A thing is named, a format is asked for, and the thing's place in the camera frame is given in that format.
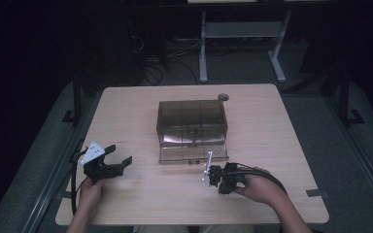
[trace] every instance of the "metal leg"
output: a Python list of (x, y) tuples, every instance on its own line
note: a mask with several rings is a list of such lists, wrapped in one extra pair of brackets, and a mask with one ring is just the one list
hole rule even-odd
[(339, 116), (345, 125), (349, 126), (352, 123), (365, 123), (357, 110), (351, 110), (353, 118), (348, 117), (348, 99), (350, 93), (350, 74), (346, 69), (343, 70), (340, 85), (340, 104)]
[(208, 81), (207, 60), (205, 58), (205, 15), (205, 12), (203, 12), (201, 23), (201, 52), (199, 54), (199, 81), (201, 83), (206, 83)]
[(281, 44), (283, 43), (284, 37), (286, 35), (291, 12), (292, 10), (287, 10), (284, 20), (280, 27), (280, 31), (277, 38), (277, 45), (275, 46), (274, 50), (268, 52), (272, 67), (274, 68), (275, 74), (277, 75), (277, 79), (280, 83), (285, 82), (286, 77), (284, 75), (283, 69), (281, 68), (280, 62), (278, 61), (278, 53), (280, 52)]
[(62, 119), (62, 122), (73, 122), (75, 127), (81, 119), (82, 115), (82, 103), (81, 103), (81, 82), (78, 71), (72, 80), (72, 86), (74, 88), (74, 111), (67, 111)]

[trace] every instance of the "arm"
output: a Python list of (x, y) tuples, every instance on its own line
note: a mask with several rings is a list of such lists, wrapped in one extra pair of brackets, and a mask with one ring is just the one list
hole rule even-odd
[(74, 218), (69, 224), (67, 233), (86, 232), (87, 226), (95, 215), (96, 205), (102, 195), (102, 187), (107, 180), (100, 180), (96, 184), (92, 179), (86, 179), (81, 186), (80, 204)]
[(236, 193), (270, 206), (280, 219), (284, 232), (311, 233), (289, 197), (279, 187), (263, 177), (246, 175), (245, 178), (246, 187), (237, 187)]

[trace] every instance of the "brown translucent box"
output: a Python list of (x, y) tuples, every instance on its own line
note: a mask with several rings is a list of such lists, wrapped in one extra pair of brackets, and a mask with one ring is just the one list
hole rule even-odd
[(228, 159), (225, 110), (220, 100), (159, 102), (156, 132), (160, 164), (199, 164)]

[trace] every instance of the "gray carpet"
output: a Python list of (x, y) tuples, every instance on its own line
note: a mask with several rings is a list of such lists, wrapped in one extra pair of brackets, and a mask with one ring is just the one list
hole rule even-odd
[[(271, 43), (258, 43), (250, 48), (243, 46), (230, 54), (208, 56), (207, 84), (273, 83), (279, 89), (285, 89), (305, 79), (306, 75), (298, 74), (298, 70), (307, 44), (283, 45), (279, 59), (287, 74), (286, 83), (278, 83), (275, 79), (266, 53), (270, 48)], [(199, 79), (197, 53), (171, 60), (184, 62), (192, 69), (196, 79)], [(164, 71), (157, 62), (153, 66), (162, 70), (161, 85), (194, 84), (195, 77), (184, 65), (169, 63), (168, 71)], [(149, 69), (150, 73), (147, 75), (156, 74), (154, 68)], [(143, 81), (141, 85), (150, 84)], [(345, 133), (348, 130), (356, 135), (373, 163), (373, 110), (362, 90), (352, 84), (351, 108), (357, 109), (366, 123), (345, 128), (328, 105), (332, 100), (319, 96), (317, 90), (320, 86), (321, 83), (318, 82), (301, 93), (282, 95), (318, 187), (327, 194), (324, 203), (329, 212), (329, 222), (312, 227), (323, 232), (373, 232), (373, 189)], [(63, 179), (71, 166), (68, 163), (69, 156), (79, 139), (85, 137), (99, 97), (100, 94), (84, 99), (84, 119), (77, 127), (72, 127), (72, 123), (61, 122), (64, 113), (73, 108), (72, 86), (68, 85), (59, 96), (1, 202), (0, 233), (22, 232), (36, 203), (42, 198), (42, 190), (47, 183), (53, 183), (53, 189), (61, 185), (59, 193), (65, 189), (68, 179)], [(59, 176), (56, 181), (49, 181), (48, 177), (53, 166), (58, 166), (58, 160), (63, 161), (58, 168)], [(39, 226), (37, 232), (66, 230), (54, 222), (60, 204), (59, 193), (55, 193), (51, 204), (43, 209), (45, 214), (42, 213), (42, 222), (35, 224)], [(256, 229), (257, 232), (278, 232), (277, 225), (260, 225)], [(92, 226), (89, 232), (120, 233), (130, 230), (130, 226)]]

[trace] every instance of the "black cable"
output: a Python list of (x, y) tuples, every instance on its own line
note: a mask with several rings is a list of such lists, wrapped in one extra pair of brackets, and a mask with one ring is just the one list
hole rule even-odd
[(183, 62), (180, 62), (180, 61), (169, 61), (168, 64), (169, 64), (169, 63), (179, 64), (179, 65), (183, 65), (183, 66), (187, 67), (188, 70), (189, 70), (189, 71), (192, 73), (192, 75), (193, 75), (193, 80), (195, 81), (195, 84), (198, 85), (198, 80), (196, 79), (195, 73), (193, 72), (193, 70), (192, 70), (189, 66), (187, 66), (186, 64), (184, 64)]
[(72, 165), (72, 176), (71, 176), (71, 205), (72, 205), (73, 215), (75, 215), (75, 212), (77, 211), (77, 191), (76, 191), (77, 167), (78, 167), (78, 159), (74, 161)]
[[(225, 45), (229, 49), (229, 52), (225, 52), (225, 53), (221, 53), (221, 54), (212, 54), (212, 53), (214, 53), (214, 51), (211, 52), (209, 50), (211, 49), (211, 46), (215, 43), (215, 42), (213, 42), (214, 40), (215, 40), (214, 38), (209, 38), (209, 39), (205, 40), (205, 45), (207, 45), (207, 48), (206, 48), (207, 56), (224, 56), (224, 55), (228, 55), (228, 54), (231, 54), (231, 53), (239, 50), (238, 45), (235, 45), (235, 47), (237, 48), (236, 50), (233, 50), (231, 46)], [(179, 50), (179, 51), (176, 51), (172, 54), (169, 54), (167, 56), (167, 58), (170, 59), (170, 58), (174, 58), (174, 57), (177, 57), (177, 56), (184, 56), (184, 55), (187, 55), (187, 54), (191, 54), (194, 51), (199, 53), (199, 52), (201, 52), (201, 48), (200, 48), (201, 43), (202, 42), (196, 43), (196, 44), (192, 45), (190, 48), (187, 48), (187, 49), (184, 49), (184, 50)]]
[(283, 184), (280, 181), (278, 181), (278, 179), (276, 179), (274, 176), (272, 176), (271, 174), (266, 173), (264, 171), (253, 169), (253, 170), (232, 171), (232, 172), (227, 172), (227, 173), (222, 174), (223, 177), (224, 176), (231, 176), (231, 175), (232, 176), (234, 176), (234, 175), (255, 175), (255, 176), (260, 176), (260, 177), (266, 178), (269, 181), (276, 184), (285, 194), (287, 194), (287, 191), (284, 188)]
[(154, 65), (153, 66), (147, 66), (147, 68), (152, 68), (155, 70), (155, 74), (149, 70), (146, 70), (145, 72), (147, 72), (148, 74), (150, 74), (150, 76), (155, 80), (155, 82), (152, 82), (150, 80), (150, 77), (146, 76), (145, 79), (147, 80), (147, 82), (151, 85), (158, 85), (160, 84), (160, 82), (163, 80), (163, 74), (162, 74), (162, 71), (159, 70), (158, 68), (156, 68)]
[(139, 54), (141, 51), (142, 51), (142, 49), (144, 48), (144, 40), (142, 40), (142, 38), (141, 37), (139, 37), (139, 36), (131, 36), (131, 39), (136, 39), (136, 40), (138, 40), (138, 41), (140, 41), (141, 42), (141, 44), (140, 44), (140, 46), (139, 46), (139, 48), (137, 49), (137, 50), (133, 50), (133, 52), (134, 53), (136, 53), (136, 54)]
[(62, 182), (59, 183), (59, 185), (57, 186), (57, 188), (55, 189), (55, 192), (53, 193), (53, 196), (51, 197), (51, 200), (50, 202), (48, 203), (47, 207), (45, 208), (45, 211), (42, 215), (42, 217), (40, 218), (39, 220), (39, 223), (38, 223), (38, 227), (37, 229), (39, 229), (41, 227), (41, 224), (42, 224), (42, 221), (44, 220), (45, 216), (47, 215), (48, 213), (48, 210), (49, 210), (49, 207), (52, 205), (52, 202), (53, 202), (53, 199), (55, 199), (55, 195), (58, 193), (59, 189), (62, 187), (62, 185), (65, 183), (65, 180), (68, 178), (69, 174), (72, 172), (72, 167), (68, 170), (68, 172), (65, 174), (65, 176), (62, 178)]
[(78, 156), (73, 160), (72, 162), (72, 171), (71, 171), (71, 207), (72, 207), (72, 214), (75, 215), (75, 212), (77, 211), (77, 168), (78, 168), (78, 160), (80, 157), (85, 154), (86, 150), (80, 152)]
[(81, 182), (81, 184), (78, 186), (77, 188), (77, 193), (78, 191), (80, 190), (81, 186), (83, 185), (83, 183), (87, 180), (87, 177)]
[(250, 169), (252, 169), (252, 170), (256, 170), (256, 168), (254, 168), (254, 167), (250, 167), (250, 166), (247, 166), (247, 165), (242, 164), (242, 163), (232, 163), (232, 164), (236, 164), (236, 165), (240, 165), (240, 166), (243, 166), (243, 167), (246, 167), (246, 168), (250, 168)]
[(239, 51), (239, 46), (237, 43), (233, 43), (231, 44), (231, 46), (229, 44), (227, 42), (218, 42), (218, 41), (208, 43), (207, 55), (208, 56), (225, 56), (233, 52)]
[(189, 40), (182, 40), (182, 41), (171, 39), (171, 42), (183, 44), (186, 46), (193, 46), (196, 44), (196, 41), (199, 41), (199, 39), (189, 39)]

